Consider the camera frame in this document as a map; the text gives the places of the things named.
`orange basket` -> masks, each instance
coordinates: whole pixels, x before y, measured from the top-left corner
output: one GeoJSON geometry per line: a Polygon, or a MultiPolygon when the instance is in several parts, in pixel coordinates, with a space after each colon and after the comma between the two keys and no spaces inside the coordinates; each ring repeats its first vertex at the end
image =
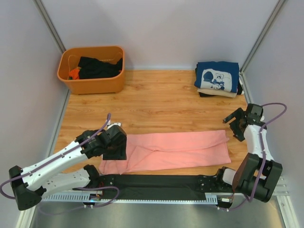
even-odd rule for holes
{"type": "Polygon", "coordinates": [[[119,46],[72,48],[63,53],[57,76],[73,94],[118,93],[124,88],[124,62],[124,50],[119,46]],[[69,80],[68,74],[78,66],[81,56],[97,58],[112,64],[123,58],[123,68],[119,75],[111,78],[69,80]]]}

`folded blue shirt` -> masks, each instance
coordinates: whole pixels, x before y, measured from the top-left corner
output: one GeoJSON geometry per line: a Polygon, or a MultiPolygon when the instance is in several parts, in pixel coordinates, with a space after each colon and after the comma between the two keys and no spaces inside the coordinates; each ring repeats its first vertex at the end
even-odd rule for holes
{"type": "Polygon", "coordinates": [[[238,63],[199,62],[194,85],[201,89],[220,89],[231,93],[238,91],[238,63]]]}

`white panel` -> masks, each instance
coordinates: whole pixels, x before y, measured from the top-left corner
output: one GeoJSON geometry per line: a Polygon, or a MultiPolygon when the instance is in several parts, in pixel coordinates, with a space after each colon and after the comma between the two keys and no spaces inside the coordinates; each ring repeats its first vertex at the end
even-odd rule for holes
{"type": "MultiPolygon", "coordinates": [[[[9,168],[45,158],[67,89],[56,77],[61,54],[33,2],[2,0],[0,18],[2,183],[9,168]]],[[[0,227],[15,227],[15,201],[0,196],[0,205],[0,227]]]]}
{"type": "Polygon", "coordinates": [[[126,67],[244,63],[277,0],[43,0],[66,49],[120,45],[126,67]]]}
{"type": "MultiPolygon", "coordinates": [[[[254,103],[283,102],[288,110],[267,130],[269,148],[283,165],[297,217],[304,227],[304,1],[287,1],[245,72],[254,103]]],[[[282,111],[266,107],[266,120],[282,111]]]]}

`orange cloth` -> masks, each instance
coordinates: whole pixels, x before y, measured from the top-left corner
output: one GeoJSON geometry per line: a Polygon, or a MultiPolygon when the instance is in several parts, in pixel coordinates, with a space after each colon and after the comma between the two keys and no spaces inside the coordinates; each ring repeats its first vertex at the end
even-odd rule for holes
{"type": "Polygon", "coordinates": [[[127,135],[125,161],[102,161],[102,174],[231,163],[225,130],[127,135]]]}
{"type": "Polygon", "coordinates": [[[68,74],[69,77],[71,77],[73,80],[79,79],[79,68],[75,68],[74,70],[71,70],[68,74]]]}

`wooden table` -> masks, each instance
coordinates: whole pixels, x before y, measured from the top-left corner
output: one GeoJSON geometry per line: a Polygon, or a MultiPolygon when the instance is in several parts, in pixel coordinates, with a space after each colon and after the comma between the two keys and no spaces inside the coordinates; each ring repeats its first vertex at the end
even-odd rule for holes
{"type": "MultiPolygon", "coordinates": [[[[237,169],[247,154],[246,142],[239,142],[222,119],[239,107],[246,108],[243,95],[236,98],[200,97],[194,87],[194,71],[126,71],[123,91],[117,94],[71,95],[61,125],[55,152],[68,145],[85,130],[101,127],[108,112],[111,122],[121,122],[127,134],[191,132],[225,129],[231,164],[237,169]]],[[[67,169],[73,172],[87,164],[98,168],[101,157],[94,157],[67,169]]],[[[222,165],[137,174],[212,175],[222,165]]]]}

